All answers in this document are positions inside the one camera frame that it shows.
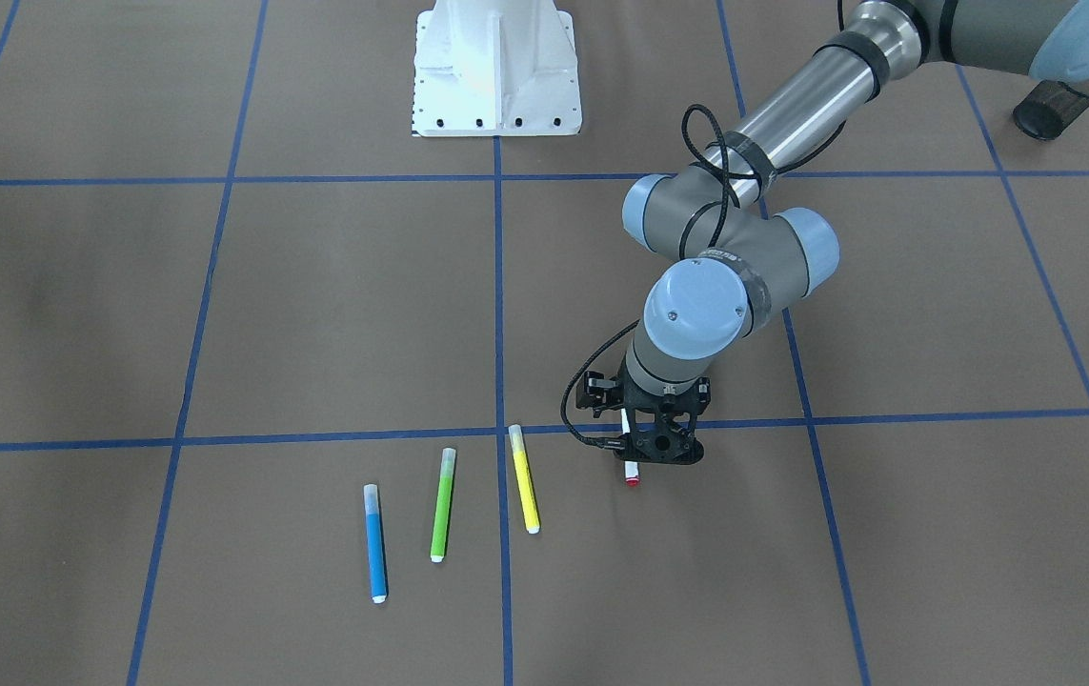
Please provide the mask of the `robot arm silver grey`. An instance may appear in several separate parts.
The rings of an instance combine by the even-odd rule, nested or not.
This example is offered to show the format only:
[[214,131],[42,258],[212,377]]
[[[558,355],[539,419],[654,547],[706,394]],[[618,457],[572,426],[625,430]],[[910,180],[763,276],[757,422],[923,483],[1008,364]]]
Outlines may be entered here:
[[580,373],[579,408],[622,413],[622,434],[589,440],[636,463],[703,456],[697,418],[708,369],[737,340],[809,298],[836,272],[839,240],[813,210],[769,218],[756,205],[823,154],[857,110],[926,64],[1066,84],[1089,79],[1089,1],[862,1],[843,27],[692,166],[645,175],[624,198],[624,231],[670,261],[644,301],[617,373]]

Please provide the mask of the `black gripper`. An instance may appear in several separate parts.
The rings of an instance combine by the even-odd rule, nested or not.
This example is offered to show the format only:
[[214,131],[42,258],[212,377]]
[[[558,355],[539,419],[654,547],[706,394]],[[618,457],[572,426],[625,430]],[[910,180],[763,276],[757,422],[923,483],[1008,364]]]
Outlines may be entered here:
[[702,460],[696,424],[713,399],[709,377],[697,378],[687,391],[663,395],[636,385],[626,363],[619,365],[617,378],[624,385],[623,409],[631,418],[631,430],[619,438],[617,460],[666,465]]

